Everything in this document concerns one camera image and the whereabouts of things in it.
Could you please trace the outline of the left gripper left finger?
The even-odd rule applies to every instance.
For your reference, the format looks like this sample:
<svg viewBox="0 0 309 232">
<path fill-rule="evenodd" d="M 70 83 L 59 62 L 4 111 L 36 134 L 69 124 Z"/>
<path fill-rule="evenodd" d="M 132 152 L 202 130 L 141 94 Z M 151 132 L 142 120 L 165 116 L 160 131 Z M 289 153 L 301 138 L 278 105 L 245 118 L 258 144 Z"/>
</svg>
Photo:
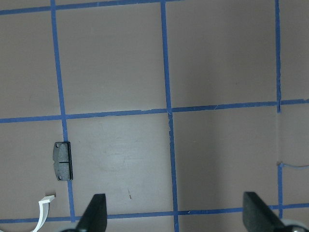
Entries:
<svg viewBox="0 0 309 232">
<path fill-rule="evenodd" d="M 76 226 L 78 232 L 105 232 L 107 205 L 105 194 L 95 194 Z"/>
</svg>

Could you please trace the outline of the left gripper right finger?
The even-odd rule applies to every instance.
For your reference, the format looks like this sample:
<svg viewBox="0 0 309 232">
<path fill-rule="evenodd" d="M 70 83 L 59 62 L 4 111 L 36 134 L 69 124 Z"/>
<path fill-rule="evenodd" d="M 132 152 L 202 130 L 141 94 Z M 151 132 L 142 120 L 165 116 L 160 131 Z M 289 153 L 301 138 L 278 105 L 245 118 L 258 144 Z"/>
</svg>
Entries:
<svg viewBox="0 0 309 232">
<path fill-rule="evenodd" d="M 283 232 L 285 225 L 255 192 L 243 193 L 242 221 L 248 232 Z"/>
</svg>

